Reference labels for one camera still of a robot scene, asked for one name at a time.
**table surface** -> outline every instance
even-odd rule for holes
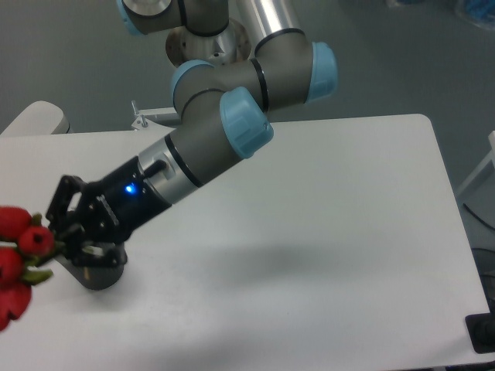
[[[429,120],[274,127],[252,159],[137,230],[115,286],[87,291],[52,262],[55,277],[0,335],[2,365],[299,371],[492,361],[473,351],[464,324],[488,307]],[[0,139],[0,204],[44,211],[62,174],[99,179],[156,140],[157,131]]]

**robotic arm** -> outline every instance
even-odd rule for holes
[[[238,0],[254,58],[214,66],[190,60],[172,78],[182,126],[99,182],[62,177],[46,214],[76,266],[117,267],[125,253],[94,256],[85,247],[118,245],[153,217],[269,143],[265,113],[309,103],[336,88],[336,61],[324,43],[310,43],[289,0]],[[227,0],[118,0],[134,33],[185,26],[198,40],[228,30]],[[69,204],[80,200],[74,211]]]

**blue led light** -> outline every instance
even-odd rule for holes
[[[125,186],[125,191],[129,195],[135,195],[136,193],[138,193],[138,187],[136,186],[136,184],[131,183],[131,184]]]

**black cable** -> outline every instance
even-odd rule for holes
[[[471,250],[475,250],[475,251],[486,251],[487,253],[495,254],[495,251],[494,250],[486,249],[484,247],[473,247]]]
[[[495,226],[491,226],[490,224],[488,224],[487,222],[485,222],[483,219],[481,219],[479,216],[477,216],[474,211],[472,211],[470,209],[469,206],[467,206],[465,203],[463,203],[463,206],[464,206],[464,209],[466,209],[466,211],[471,214],[473,216],[474,219],[478,220],[480,223],[482,223],[486,228],[488,228],[489,230],[492,230],[492,231],[495,231]]]

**red flower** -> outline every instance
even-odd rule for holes
[[[19,207],[0,206],[0,236],[17,240],[31,223],[31,215]]]
[[[14,249],[0,247],[0,288],[16,282],[23,270],[22,257]]]
[[[31,226],[17,241],[17,246],[26,255],[43,257],[54,247],[55,240],[50,230],[44,226]]]
[[[0,288],[0,331],[10,320],[19,319],[31,301],[31,286],[15,282],[7,288]]]

